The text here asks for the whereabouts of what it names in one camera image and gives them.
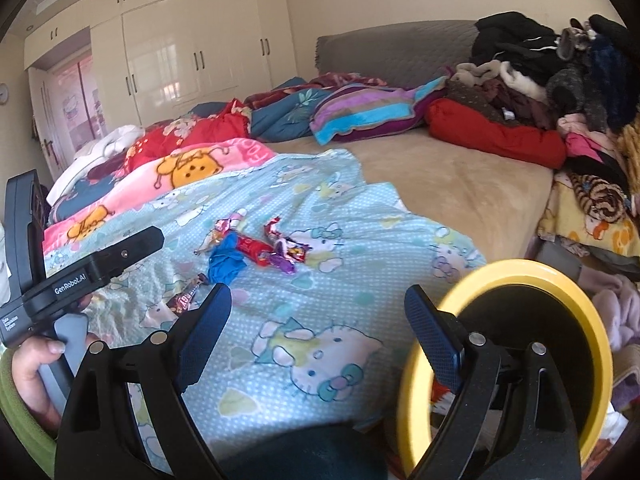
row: polka dot fabric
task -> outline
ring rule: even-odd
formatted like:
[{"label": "polka dot fabric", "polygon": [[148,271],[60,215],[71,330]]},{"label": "polka dot fabric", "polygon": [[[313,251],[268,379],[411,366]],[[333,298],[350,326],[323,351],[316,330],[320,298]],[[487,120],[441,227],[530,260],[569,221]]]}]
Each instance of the polka dot fabric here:
[{"label": "polka dot fabric", "polygon": [[[280,216],[278,229],[312,248],[294,275],[247,262],[231,285],[229,322],[184,394],[219,460],[286,431],[379,418],[394,405],[414,339],[407,288],[418,283],[438,303],[485,263],[469,238],[408,212],[391,184],[367,185],[346,150],[278,155],[180,188],[167,204],[126,212],[46,257],[52,273],[149,225],[162,229],[164,248],[98,291],[87,310],[90,329],[111,347],[171,327],[166,302],[207,272],[208,254],[194,251],[218,219],[244,208],[238,228],[264,239],[262,226]],[[136,387],[132,397],[150,457],[167,470]]]}]

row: yellow bucket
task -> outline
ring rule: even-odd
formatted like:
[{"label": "yellow bucket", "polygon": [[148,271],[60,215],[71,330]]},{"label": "yellow bucket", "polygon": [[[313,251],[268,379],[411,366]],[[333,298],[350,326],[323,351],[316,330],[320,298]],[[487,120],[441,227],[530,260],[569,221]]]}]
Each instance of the yellow bucket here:
[{"label": "yellow bucket", "polygon": [[[498,345],[524,348],[538,341],[549,348],[574,412],[584,464],[602,431],[613,383],[607,334],[585,293],[551,267],[505,260],[472,272],[438,308]],[[407,474],[431,443],[432,383],[433,370],[415,344],[404,368],[398,405],[398,445]]]}]

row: screw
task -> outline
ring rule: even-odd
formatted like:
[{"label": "screw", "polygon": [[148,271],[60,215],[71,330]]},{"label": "screw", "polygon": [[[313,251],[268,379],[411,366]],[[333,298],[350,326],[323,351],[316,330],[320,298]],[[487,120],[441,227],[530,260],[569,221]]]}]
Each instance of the screw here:
[{"label": "screw", "polygon": [[531,345],[531,349],[538,355],[546,354],[546,346],[542,343],[533,343],[533,345]]},{"label": "screw", "polygon": [[96,341],[89,346],[89,352],[92,354],[99,354],[104,350],[104,343],[102,341]]},{"label": "screw", "polygon": [[151,335],[151,344],[153,345],[161,345],[162,343],[164,343],[167,340],[167,334],[164,331],[160,331],[160,332],[154,332]]},{"label": "screw", "polygon": [[479,332],[472,332],[469,334],[469,342],[475,346],[484,346],[486,338]]}]

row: headboard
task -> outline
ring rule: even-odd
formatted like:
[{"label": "headboard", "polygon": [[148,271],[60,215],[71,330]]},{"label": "headboard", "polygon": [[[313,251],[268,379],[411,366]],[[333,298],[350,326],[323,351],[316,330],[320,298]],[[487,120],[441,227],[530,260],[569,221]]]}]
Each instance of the headboard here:
[{"label": "headboard", "polygon": [[396,23],[318,38],[316,68],[379,77],[414,88],[468,61],[478,34],[473,21]]}]

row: blue gripper pad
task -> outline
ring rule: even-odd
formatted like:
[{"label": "blue gripper pad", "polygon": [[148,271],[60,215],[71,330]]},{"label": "blue gripper pad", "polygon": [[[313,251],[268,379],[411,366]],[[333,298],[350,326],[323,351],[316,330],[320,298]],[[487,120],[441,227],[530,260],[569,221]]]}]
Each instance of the blue gripper pad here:
[{"label": "blue gripper pad", "polygon": [[174,385],[180,393],[200,380],[230,314],[231,290],[219,283],[199,309],[183,314],[175,322],[170,335],[174,335],[174,329],[177,328],[176,336],[182,343],[177,345],[178,374],[174,379]]},{"label": "blue gripper pad", "polygon": [[464,347],[447,324],[444,318],[447,314],[436,309],[419,285],[412,286],[404,295],[404,313],[436,380],[456,394],[462,385]]}]

